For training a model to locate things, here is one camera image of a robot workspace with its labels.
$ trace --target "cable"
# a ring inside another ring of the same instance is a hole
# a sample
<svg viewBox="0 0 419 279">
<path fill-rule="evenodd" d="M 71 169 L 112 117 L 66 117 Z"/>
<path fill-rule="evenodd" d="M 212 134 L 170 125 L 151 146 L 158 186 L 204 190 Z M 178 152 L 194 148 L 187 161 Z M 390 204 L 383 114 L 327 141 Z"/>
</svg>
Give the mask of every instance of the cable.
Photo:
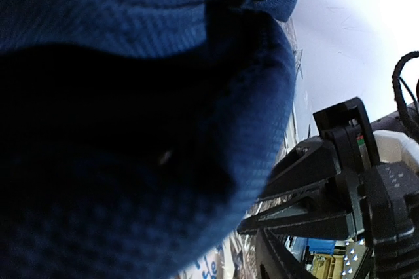
<svg viewBox="0 0 419 279">
<path fill-rule="evenodd" d="M 416 97 L 414 96 L 414 93 L 412 92 L 412 90 L 409 88 L 409 86 L 407 85 L 406 81 L 400 77 L 400 81 L 401 83 L 405 86 L 407 92 L 410 94 L 410 96 L 413 99 L 413 103 L 414 103 L 414 107 L 416 108 L 416 112 L 419 114 L 419 105 L 418 105 L 418 100 L 416 99 Z"/>
<path fill-rule="evenodd" d="M 410 133 L 410 136 L 413 137 L 416 141 L 419 141 L 419 125 L 412 119 L 407 111 L 407 105 L 401 91 L 400 82 L 403 79 L 400 78 L 401 71 L 403 70 L 405 64 L 413 58 L 419 58 L 419 51 L 410 52 L 404 55 L 396 64 L 392 80 L 393 80 L 393 89 L 394 89 L 394 98 L 397 104 L 397 110 L 400 114 L 400 119 L 405 125 L 406 129 Z"/>
</svg>

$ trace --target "white surface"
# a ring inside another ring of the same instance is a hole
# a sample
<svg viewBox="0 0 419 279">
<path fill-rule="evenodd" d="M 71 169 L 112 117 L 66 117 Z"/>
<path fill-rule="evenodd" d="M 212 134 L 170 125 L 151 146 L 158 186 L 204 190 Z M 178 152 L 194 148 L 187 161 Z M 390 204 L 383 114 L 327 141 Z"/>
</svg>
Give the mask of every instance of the white surface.
<svg viewBox="0 0 419 279">
<path fill-rule="evenodd" d="M 415 173 L 419 171 L 419 145 L 404 133 L 377 130 L 374 132 L 380 160 L 385 163 L 403 161 Z"/>
<path fill-rule="evenodd" d="M 354 96 L 372 121 L 395 111 L 391 76 L 402 55 L 419 50 L 418 3 L 299 0 L 293 20 L 314 112 Z M 419 62 L 411 63 L 402 76 L 416 90 Z"/>
</svg>

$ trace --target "blue fabric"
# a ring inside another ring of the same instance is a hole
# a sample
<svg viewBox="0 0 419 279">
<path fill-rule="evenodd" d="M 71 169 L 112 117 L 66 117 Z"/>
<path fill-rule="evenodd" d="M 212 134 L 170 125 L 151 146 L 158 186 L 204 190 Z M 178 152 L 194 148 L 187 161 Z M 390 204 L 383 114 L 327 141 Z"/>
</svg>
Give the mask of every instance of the blue fabric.
<svg viewBox="0 0 419 279">
<path fill-rule="evenodd" d="M 0 277 L 168 278 L 239 224 L 295 85 L 256 1 L 0 0 Z"/>
</svg>

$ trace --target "white wall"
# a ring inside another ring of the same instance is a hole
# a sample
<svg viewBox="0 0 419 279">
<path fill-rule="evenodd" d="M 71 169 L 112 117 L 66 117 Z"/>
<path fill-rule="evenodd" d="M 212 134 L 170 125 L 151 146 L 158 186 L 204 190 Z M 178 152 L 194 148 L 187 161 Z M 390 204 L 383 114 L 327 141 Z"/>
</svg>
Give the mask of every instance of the white wall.
<svg viewBox="0 0 419 279">
<path fill-rule="evenodd" d="M 313 111 L 354 96 L 372 121 L 396 109 L 392 72 L 419 50 L 419 0 L 299 0 L 293 20 Z M 415 91 L 413 62 L 402 76 Z"/>
</svg>

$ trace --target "white plastic part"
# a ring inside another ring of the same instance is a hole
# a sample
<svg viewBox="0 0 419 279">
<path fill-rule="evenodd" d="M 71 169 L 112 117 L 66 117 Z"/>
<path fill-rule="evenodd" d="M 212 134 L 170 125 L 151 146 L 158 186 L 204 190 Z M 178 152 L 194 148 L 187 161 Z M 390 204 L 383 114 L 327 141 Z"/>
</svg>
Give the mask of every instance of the white plastic part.
<svg viewBox="0 0 419 279">
<path fill-rule="evenodd" d="M 403 161 L 416 173 L 419 172 L 419 144 L 404 133 L 389 130 L 374 132 L 381 162 Z"/>
</svg>

